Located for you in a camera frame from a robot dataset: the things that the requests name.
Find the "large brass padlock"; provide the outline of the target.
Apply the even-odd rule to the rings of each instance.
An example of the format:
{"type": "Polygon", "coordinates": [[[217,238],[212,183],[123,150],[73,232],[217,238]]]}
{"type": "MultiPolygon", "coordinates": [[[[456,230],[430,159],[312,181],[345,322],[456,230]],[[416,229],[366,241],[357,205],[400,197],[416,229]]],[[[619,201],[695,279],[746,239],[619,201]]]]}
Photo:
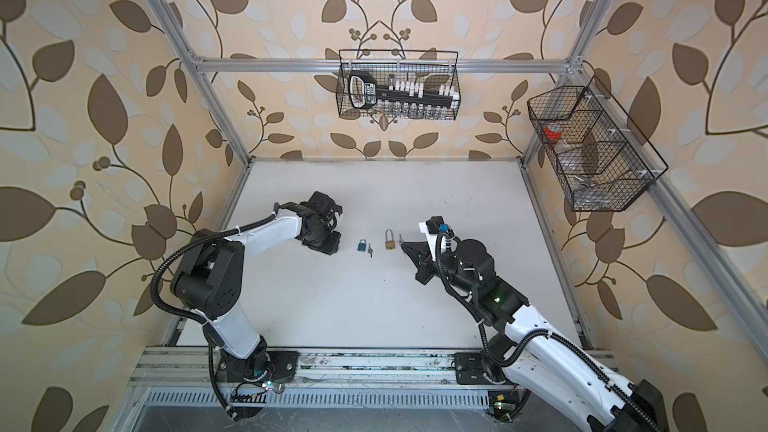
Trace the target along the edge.
{"type": "Polygon", "coordinates": [[[385,231],[385,249],[394,250],[396,248],[396,241],[394,239],[394,233],[391,229],[385,231]]]}

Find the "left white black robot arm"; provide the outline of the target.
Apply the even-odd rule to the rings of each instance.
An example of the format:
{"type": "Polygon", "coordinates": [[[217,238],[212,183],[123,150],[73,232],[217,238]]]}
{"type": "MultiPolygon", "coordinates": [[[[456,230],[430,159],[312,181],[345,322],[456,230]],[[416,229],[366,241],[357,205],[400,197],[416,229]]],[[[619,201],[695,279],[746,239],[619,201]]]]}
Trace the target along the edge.
{"type": "Polygon", "coordinates": [[[296,240],[325,255],[338,252],[336,230],[343,208],[316,191],[303,202],[276,203],[266,218],[229,230],[208,229],[164,259],[149,279],[148,294],[160,310],[201,326],[208,350],[208,379],[230,419],[241,415],[218,382],[223,367],[238,386],[253,385],[259,394],[277,391],[277,366],[267,342],[251,325],[240,304],[246,256],[296,240]]]}

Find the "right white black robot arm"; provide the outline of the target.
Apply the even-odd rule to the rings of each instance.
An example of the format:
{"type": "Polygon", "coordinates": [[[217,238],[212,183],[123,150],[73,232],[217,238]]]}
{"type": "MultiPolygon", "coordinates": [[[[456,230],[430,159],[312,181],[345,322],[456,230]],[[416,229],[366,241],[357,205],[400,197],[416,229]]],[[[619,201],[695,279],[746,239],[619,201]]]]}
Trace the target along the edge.
{"type": "Polygon", "coordinates": [[[517,289],[496,274],[485,245],[443,233],[404,242],[416,279],[438,279],[475,320],[484,358],[510,382],[544,400],[582,431],[666,431],[664,399],[646,380],[633,382],[561,334],[517,289]]]}

